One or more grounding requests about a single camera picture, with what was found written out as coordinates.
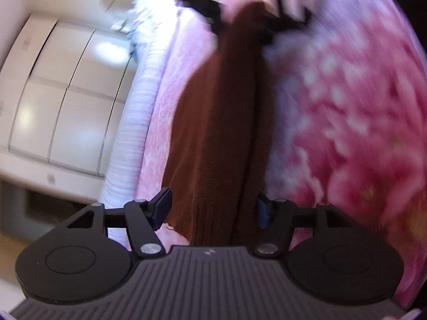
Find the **brown sweater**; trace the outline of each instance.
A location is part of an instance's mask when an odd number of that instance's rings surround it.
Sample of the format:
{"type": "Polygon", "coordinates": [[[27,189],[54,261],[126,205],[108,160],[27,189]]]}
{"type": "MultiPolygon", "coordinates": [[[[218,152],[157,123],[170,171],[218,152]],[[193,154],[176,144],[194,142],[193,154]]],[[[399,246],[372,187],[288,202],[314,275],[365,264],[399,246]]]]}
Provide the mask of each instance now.
{"type": "Polygon", "coordinates": [[[273,104],[258,41],[265,5],[246,5],[190,78],[173,120],[163,186],[167,222],[193,245],[251,245],[273,104]]]}

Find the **pink blanket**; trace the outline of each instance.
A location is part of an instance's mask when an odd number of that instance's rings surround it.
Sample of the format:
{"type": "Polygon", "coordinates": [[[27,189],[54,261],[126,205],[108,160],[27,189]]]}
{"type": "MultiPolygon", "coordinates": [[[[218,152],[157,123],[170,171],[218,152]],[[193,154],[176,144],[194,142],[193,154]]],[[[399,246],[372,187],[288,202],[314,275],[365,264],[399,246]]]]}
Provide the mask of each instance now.
{"type": "MultiPolygon", "coordinates": [[[[244,0],[220,1],[232,15],[244,0]]],[[[160,189],[177,100],[214,47],[193,12],[180,22],[137,198],[160,189]]],[[[308,32],[280,35],[266,58],[279,112],[267,196],[330,202],[381,235],[404,259],[396,300],[407,306],[427,258],[427,79],[411,27],[392,0],[325,0],[308,32]]],[[[165,245],[186,243],[166,226],[159,236],[165,245]]]]}

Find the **brown garment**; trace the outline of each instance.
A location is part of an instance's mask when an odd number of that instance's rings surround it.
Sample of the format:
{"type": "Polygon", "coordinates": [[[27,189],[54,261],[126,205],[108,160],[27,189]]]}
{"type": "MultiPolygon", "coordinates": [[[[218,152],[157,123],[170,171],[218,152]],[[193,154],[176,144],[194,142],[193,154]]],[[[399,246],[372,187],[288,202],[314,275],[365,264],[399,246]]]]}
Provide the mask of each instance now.
{"type": "Polygon", "coordinates": [[[190,78],[176,108],[162,186],[167,222],[193,245],[252,244],[273,105],[258,41],[262,2],[246,5],[190,78]]]}

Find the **ribbed gray plate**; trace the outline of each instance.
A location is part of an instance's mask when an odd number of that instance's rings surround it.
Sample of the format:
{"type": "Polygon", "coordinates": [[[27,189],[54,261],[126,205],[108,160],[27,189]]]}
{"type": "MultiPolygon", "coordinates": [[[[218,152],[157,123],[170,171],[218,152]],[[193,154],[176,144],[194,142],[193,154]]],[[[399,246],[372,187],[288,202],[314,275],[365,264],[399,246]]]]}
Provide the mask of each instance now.
{"type": "Polygon", "coordinates": [[[404,311],[391,300],[336,306],[296,287],[276,261],[244,247],[174,247],[159,260],[139,264],[112,294],[76,306],[27,299],[17,320],[380,320],[404,311]]]}

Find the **black circular cover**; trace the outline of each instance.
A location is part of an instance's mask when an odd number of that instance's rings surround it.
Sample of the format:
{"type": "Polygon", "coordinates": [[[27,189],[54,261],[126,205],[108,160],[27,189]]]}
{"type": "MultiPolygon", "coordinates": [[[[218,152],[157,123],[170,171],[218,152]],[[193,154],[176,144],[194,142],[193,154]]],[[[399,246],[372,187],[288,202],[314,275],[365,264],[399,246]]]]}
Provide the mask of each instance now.
{"type": "Polygon", "coordinates": [[[358,305],[393,295],[403,273],[398,252],[362,230],[327,229],[289,254],[291,276],[326,301],[358,305]]]}
{"type": "Polygon", "coordinates": [[[15,269],[28,296],[77,303],[117,287],[131,266],[129,252],[105,235],[59,227],[27,247],[15,269]]]}

